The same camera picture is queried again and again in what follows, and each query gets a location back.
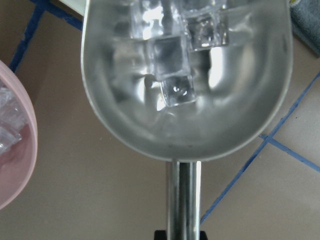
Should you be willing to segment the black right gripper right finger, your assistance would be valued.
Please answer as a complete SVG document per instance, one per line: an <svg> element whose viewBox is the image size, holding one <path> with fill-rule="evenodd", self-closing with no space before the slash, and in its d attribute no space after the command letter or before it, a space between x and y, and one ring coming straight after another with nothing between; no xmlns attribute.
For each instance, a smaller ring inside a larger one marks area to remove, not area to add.
<svg viewBox="0 0 320 240"><path fill-rule="evenodd" d="M208 236L205 231L203 231L203 230L200 231L199 240L208 240Z"/></svg>

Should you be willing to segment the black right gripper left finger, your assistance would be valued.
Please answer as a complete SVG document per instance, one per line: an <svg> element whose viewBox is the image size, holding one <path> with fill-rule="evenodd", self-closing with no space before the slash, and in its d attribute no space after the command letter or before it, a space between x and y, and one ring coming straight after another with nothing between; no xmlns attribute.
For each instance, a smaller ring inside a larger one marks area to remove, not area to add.
<svg viewBox="0 0 320 240"><path fill-rule="evenodd" d="M153 235L154 240L169 240L169 235L167 230L155 230Z"/></svg>

